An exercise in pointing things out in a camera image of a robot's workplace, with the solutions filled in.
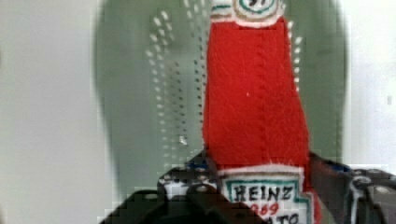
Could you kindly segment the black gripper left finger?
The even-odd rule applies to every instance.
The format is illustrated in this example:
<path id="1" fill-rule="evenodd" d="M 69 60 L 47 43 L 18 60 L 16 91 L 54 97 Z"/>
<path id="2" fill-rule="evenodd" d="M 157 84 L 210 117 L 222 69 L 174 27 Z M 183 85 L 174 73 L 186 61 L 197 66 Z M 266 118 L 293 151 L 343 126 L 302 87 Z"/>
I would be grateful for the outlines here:
<path id="1" fill-rule="evenodd" d="M 169 170 L 156 189 L 129 196 L 99 224 L 266 224 L 243 203 L 220 193 L 214 163 L 205 152 Z"/>

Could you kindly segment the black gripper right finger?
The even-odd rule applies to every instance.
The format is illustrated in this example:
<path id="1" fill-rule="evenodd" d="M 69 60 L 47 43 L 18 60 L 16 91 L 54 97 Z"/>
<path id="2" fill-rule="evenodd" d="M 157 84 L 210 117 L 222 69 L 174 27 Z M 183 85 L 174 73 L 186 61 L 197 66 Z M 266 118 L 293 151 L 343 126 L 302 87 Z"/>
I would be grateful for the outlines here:
<path id="1" fill-rule="evenodd" d="M 396 224 L 395 175 L 310 153 L 310 177 L 336 224 Z"/>

